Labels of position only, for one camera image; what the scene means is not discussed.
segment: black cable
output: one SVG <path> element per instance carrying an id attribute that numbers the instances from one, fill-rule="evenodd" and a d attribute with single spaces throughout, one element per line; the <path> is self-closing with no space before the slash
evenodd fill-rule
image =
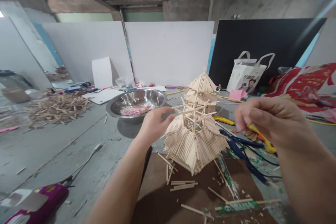
<path id="1" fill-rule="evenodd" d="M 275 164 L 275 163 L 272 163 L 271 161 L 267 160 L 266 158 L 264 158 L 263 156 L 261 156 L 258 152 L 256 152 L 254 149 L 252 149 L 250 146 L 248 145 L 243 145 L 247 148 L 249 148 L 251 151 L 253 151 L 255 154 L 257 154 L 259 157 L 261 157 L 263 160 L 265 160 L 266 162 L 272 164 L 272 165 L 275 165 L 275 166 L 279 166 L 279 164 Z"/>
<path id="2" fill-rule="evenodd" d="M 245 157 L 247 158 L 247 160 L 249 161 L 249 163 L 250 163 L 252 166 L 254 166 L 254 165 L 251 163 L 251 161 L 249 160 L 248 156 L 246 155 L 245 150 L 244 150 L 244 147 L 242 148 L 242 151 L 244 152 L 244 155 L 245 155 Z M 255 170 L 256 170 L 260 175 L 262 175 L 262 176 L 264 176 L 264 177 L 270 177 L 270 178 L 282 179 L 282 177 L 280 177 L 280 176 L 269 176 L 269 175 L 264 175 L 264 174 L 262 174 L 260 171 L 258 171 L 257 168 L 256 168 Z"/>

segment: white paper bag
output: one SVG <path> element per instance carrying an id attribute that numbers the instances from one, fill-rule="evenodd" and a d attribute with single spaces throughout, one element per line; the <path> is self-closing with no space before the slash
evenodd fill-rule
<path id="1" fill-rule="evenodd" d="M 244 54 L 246 54 L 248 59 L 250 58 L 250 53 L 248 51 L 243 51 L 238 59 L 240 59 Z M 260 62 L 267 56 L 271 56 L 268 66 L 260 65 Z M 266 54 L 255 64 L 249 63 L 249 65 L 243 65 L 235 63 L 226 90 L 231 92 L 232 90 L 243 89 L 248 94 L 252 93 L 263 72 L 270 67 L 274 56 L 274 53 Z"/>

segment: pipe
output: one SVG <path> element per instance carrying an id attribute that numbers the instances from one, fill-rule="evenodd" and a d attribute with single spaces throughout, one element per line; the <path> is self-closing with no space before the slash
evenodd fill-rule
<path id="1" fill-rule="evenodd" d="M 120 6 L 121 9 L 125 8 L 143 8 L 143 7 L 157 7 L 158 5 L 129 5 L 129 6 Z"/>

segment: metal bowl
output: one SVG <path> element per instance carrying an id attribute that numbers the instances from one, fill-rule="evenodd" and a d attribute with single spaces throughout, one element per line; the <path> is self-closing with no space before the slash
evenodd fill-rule
<path id="1" fill-rule="evenodd" d="M 136 89 L 112 98 L 106 104 L 106 112 L 113 117 L 125 120 L 132 124 L 142 123 L 146 115 L 123 116 L 120 111 L 126 106 L 139 104 L 152 104 L 154 107 L 162 107 L 167 101 L 167 96 L 156 89 Z"/>

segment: pink object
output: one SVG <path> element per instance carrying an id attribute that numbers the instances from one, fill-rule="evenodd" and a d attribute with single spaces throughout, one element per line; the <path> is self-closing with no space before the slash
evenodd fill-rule
<path id="1" fill-rule="evenodd" d="M 0 129 L 0 133 L 5 132 L 5 131 L 9 131 L 9 130 L 16 130 L 18 128 L 19 128 L 18 126 L 14 126 L 14 127 L 10 127 L 10 128 Z"/>
<path id="2" fill-rule="evenodd" d="M 230 92 L 230 98 L 232 99 L 235 99 L 235 100 L 241 100 L 243 97 L 247 96 L 247 93 L 245 92 L 245 90 L 241 89 L 241 90 L 232 90 Z"/>

